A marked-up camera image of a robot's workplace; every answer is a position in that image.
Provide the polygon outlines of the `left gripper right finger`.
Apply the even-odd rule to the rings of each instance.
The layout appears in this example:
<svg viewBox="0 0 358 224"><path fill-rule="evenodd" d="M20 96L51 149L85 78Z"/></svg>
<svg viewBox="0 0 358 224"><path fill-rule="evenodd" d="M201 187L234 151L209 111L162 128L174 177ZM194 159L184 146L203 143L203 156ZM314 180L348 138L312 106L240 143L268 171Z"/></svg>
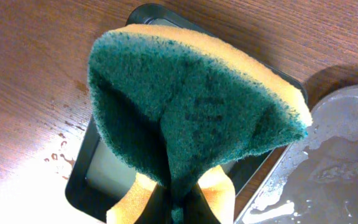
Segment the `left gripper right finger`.
<svg viewBox="0 0 358 224"><path fill-rule="evenodd" d="M192 187L183 200L183 223L220 224L198 184Z"/></svg>

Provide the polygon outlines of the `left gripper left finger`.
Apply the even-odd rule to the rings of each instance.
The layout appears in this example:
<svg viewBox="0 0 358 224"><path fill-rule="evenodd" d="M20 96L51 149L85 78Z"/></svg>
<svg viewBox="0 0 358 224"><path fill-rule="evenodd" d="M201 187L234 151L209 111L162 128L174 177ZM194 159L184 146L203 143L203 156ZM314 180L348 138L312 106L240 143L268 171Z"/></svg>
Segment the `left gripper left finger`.
<svg viewBox="0 0 358 224"><path fill-rule="evenodd" d="M165 187L156 185L135 224L172 224L170 191Z"/></svg>

